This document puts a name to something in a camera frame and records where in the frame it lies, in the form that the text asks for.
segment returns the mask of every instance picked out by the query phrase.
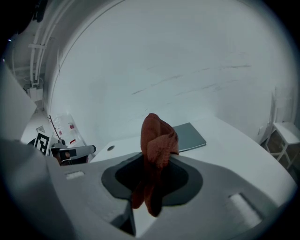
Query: chair backrest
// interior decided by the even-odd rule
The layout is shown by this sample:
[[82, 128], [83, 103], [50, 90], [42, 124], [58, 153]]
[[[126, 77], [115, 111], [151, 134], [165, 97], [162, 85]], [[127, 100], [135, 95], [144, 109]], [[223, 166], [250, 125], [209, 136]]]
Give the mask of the chair backrest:
[[290, 122], [293, 114], [293, 89], [276, 87], [272, 94], [272, 122]]

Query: floor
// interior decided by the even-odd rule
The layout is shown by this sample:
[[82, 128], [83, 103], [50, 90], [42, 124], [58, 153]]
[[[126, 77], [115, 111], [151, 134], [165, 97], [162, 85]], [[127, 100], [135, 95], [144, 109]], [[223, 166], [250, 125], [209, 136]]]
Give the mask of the floor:
[[[281, 152], [282, 146], [281, 146], [281, 137], [280, 135], [275, 131], [270, 138], [270, 141], [268, 143], [268, 147], [271, 152]], [[288, 146], [286, 152], [289, 155], [290, 159], [293, 159], [295, 154], [299, 152], [300, 144], [296, 145], [290, 145]], [[279, 163], [286, 169], [288, 166], [288, 162], [286, 159], [286, 156], [283, 155], [280, 159]], [[287, 170], [291, 177], [295, 180], [297, 184], [300, 182], [300, 153], [297, 155], [296, 160], [294, 164]]]

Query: chair seat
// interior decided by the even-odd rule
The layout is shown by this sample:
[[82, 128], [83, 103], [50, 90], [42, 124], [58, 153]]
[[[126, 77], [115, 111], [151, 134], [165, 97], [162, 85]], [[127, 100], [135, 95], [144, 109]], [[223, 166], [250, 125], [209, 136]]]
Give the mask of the chair seat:
[[287, 144], [300, 143], [300, 131], [294, 124], [291, 122], [276, 122], [273, 125]]

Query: white table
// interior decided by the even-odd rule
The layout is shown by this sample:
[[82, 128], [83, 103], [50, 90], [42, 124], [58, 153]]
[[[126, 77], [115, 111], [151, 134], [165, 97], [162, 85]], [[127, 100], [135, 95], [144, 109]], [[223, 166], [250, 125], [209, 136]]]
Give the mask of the white table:
[[[264, 192], [275, 204], [289, 201], [297, 189], [290, 174], [274, 157], [248, 136], [212, 117], [192, 122], [195, 129], [207, 141], [207, 145], [180, 153], [181, 156], [226, 167]], [[103, 161], [140, 152], [140, 136], [113, 141], [106, 145], [91, 162]], [[139, 237], [155, 221], [147, 215], [143, 204], [134, 210], [136, 236]]]

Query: brown towel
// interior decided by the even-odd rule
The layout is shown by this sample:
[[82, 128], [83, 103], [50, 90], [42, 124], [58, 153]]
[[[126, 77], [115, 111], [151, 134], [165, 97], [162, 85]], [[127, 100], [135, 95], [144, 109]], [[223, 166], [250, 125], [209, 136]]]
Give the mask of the brown towel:
[[145, 201], [148, 212], [157, 217], [163, 197], [161, 172], [169, 163], [170, 153], [179, 153], [178, 136], [169, 124], [150, 113], [142, 124], [141, 149], [144, 177], [132, 194], [132, 207], [137, 209]]

